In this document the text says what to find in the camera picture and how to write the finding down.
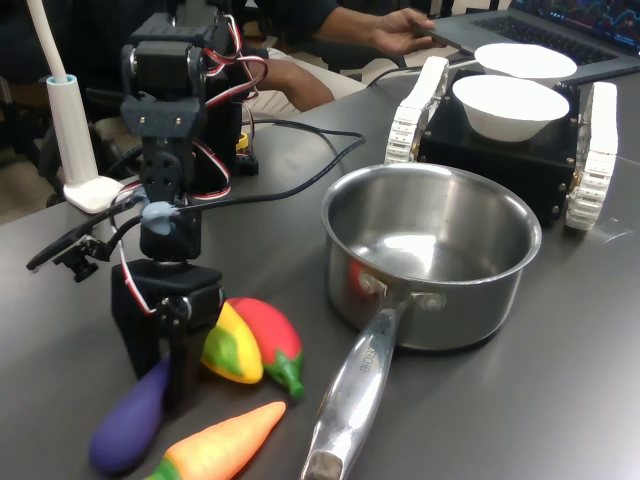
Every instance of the saucepan rim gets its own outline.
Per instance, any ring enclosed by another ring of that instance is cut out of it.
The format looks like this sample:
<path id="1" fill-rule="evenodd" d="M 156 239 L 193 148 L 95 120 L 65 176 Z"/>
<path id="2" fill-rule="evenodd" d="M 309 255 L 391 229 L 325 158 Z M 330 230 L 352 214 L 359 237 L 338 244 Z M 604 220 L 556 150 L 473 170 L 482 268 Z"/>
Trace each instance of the saucepan rim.
<path id="1" fill-rule="evenodd" d="M 356 180 L 360 179 L 363 176 L 372 175 L 371 172 L 375 172 L 377 170 L 383 170 L 383 169 L 418 170 L 418 171 L 431 172 L 433 174 L 441 175 L 441 176 L 445 176 L 445 175 L 451 176 L 455 174 L 461 177 L 468 178 L 473 181 L 480 182 L 484 185 L 487 185 L 488 187 L 494 189 L 497 194 L 504 195 L 506 198 L 509 199 L 509 201 L 511 201 L 514 205 L 521 208 L 525 212 L 526 218 L 527 218 L 527 224 L 529 226 L 529 232 L 531 235 L 531 246 L 529 247 L 529 251 L 524 256 L 524 258 L 520 260 L 520 262 L 518 262 L 516 265 L 509 268 L 508 270 L 505 270 L 504 272 L 501 272 L 497 275 L 493 275 L 491 277 L 478 278 L 474 280 L 462 280 L 462 281 L 424 280 L 417 277 L 411 277 L 408 275 L 398 275 L 395 273 L 389 273 L 385 271 L 384 269 L 380 268 L 374 263 L 371 263 L 365 258 L 361 257 L 360 255 L 355 253 L 353 250 L 351 250 L 349 247 L 347 247 L 344 243 L 342 243 L 342 241 L 338 238 L 336 233 L 333 231 L 333 228 L 331 228 L 331 223 L 329 221 L 329 207 L 331 206 L 336 196 L 342 190 L 344 190 L 347 187 L 347 185 L 355 182 Z M 412 162 L 412 163 L 394 163 L 394 164 L 388 164 L 388 165 L 373 165 L 371 167 L 361 168 L 351 173 L 348 173 L 344 177 L 337 180 L 327 190 L 327 193 L 325 194 L 324 199 L 322 201 L 321 217 L 322 217 L 322 223 L 324 224 L 324 228 L 329 234 L 329 236 L 331 236 L 332 240 L 349 256 L 357 258 L 362 264 L 368 267 L 371 267 L 375 271 L 383 272 L 386 275 L 389 275 L 394 278 L 398 278 L 400 280 L 405 280 L 409 282 L 418 282 L 425 285 L 478 285 L 478 284 L 490 283 L 496 280 L 500 280 L 501 278 L 508 277 L 518 272 L 519 270 L 522 270 L 536 256 L 536 254 L 538 253 L 538 250 L 540 250 L 540 244 L 542 243 L 542 229 L 540 227 L 540 222 L 538 221 L 538 218 L 535 216 L 531 208 L 529 208 L 529 206 L 511 190 L 503 187 L 502 185 L 494 182 L 493 180 L 489 180 L 488 178 L 482 177 L 475 173 L 468 172 L 466 170 L 460 170 L 458 168 L 445 167 L 442 165 L 433 165 L 433 164 L 426 164 L 426 163 Z"/>

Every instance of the laptop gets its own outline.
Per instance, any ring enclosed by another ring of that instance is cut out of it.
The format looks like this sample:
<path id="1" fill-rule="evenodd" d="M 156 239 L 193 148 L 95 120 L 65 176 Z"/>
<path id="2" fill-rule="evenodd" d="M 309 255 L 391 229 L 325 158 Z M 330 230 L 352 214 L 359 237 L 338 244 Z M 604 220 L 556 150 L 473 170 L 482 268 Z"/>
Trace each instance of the laptop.
<path id="1" fill-rule="evenodd" d="M 512 0 L 507 10 L 438 19 L 423 33 L 468 53 L 498 42 L 542 45 L 578 65 L 565 83 L 640 70 L 640 0 Z"/>

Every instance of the stainless steel saucepan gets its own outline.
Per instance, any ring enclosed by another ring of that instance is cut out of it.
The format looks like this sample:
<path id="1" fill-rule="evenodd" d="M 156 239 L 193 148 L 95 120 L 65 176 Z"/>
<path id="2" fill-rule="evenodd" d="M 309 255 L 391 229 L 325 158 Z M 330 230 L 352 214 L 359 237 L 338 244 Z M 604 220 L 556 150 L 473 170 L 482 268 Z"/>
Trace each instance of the stainless steel saucepan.
<path id="1" fill-rule="evenodd" d="M 469 172 L 409 163 L 357 170 L 322 205 L 329 301 L 362 328 L 320 407 L 302 480 L 343 480 L 373 422 L 394 345 L 467 347 L 506 318 L 540 224 Z"/>

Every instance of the toy carrot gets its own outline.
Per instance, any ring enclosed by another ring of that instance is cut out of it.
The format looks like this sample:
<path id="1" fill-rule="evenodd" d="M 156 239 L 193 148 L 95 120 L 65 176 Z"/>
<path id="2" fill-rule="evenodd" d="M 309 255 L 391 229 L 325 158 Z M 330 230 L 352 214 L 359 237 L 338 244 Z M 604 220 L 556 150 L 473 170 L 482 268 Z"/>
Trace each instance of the toy carrot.
<path id="1" fill-rule="evenodd" d="M 253 332 L 267 373 L 287 387 L 293 398 L 302 397 L 302 344 L 287 317 L 255 298 L 231 298 L 227 303 L 233 305 Z"/>
<path id="2" fill-rule="evenodd" d="M 147 480 L 230 480 L 262 446 L 286 410 L 274 402 L 176 443 Z"/>
<path id="3" fill-rule="evenodd" d="M 262 357 L 251 330 L 225 302 L 218 323 L 204 343 L 201 362 L 218 375 L 240 383 L 262 378 Z"/>

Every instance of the red toy pepper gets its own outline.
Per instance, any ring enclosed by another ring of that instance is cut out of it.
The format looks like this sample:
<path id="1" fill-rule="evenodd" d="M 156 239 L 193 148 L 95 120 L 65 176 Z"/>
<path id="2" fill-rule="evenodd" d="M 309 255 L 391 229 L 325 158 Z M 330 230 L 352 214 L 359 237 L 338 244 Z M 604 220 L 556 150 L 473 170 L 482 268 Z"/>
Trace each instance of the red toy pepper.
<path id="1" fill-rule="evenodd" d="M 266 372 L 287 387 L 293 398 L 302 397 L 302 343 L 287 317 L 255 298 L 231 298 L 228 302 L 251 329 Z"/>

